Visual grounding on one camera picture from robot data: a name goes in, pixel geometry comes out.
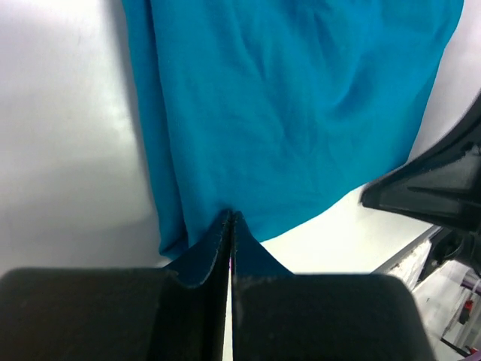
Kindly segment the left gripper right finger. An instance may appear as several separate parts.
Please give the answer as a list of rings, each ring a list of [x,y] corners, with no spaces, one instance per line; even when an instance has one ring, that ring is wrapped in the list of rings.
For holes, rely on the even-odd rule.
[[[416,303],[383,274],[297,275],[232,218],[235,360],[433,360]]]

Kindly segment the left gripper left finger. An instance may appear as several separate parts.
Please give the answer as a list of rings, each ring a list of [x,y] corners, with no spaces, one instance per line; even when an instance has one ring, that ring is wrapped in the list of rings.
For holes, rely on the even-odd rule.
[[[18,268],[1,279],[3,360],[222,359],[231,212],[162,268]]]

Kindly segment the blue t shirt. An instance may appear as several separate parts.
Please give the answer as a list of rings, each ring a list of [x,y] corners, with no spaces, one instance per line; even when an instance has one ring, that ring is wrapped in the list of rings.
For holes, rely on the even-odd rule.
[[[159,252],[267,241],[407,161],[460,1],[125,1]]]

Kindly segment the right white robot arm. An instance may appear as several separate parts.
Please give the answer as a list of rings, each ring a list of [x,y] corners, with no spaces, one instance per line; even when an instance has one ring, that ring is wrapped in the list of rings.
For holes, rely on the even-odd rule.
[[[413,161],[362,191],[361,204],[440,226],[443,262],[480,273],[480,100],[452,130]]]

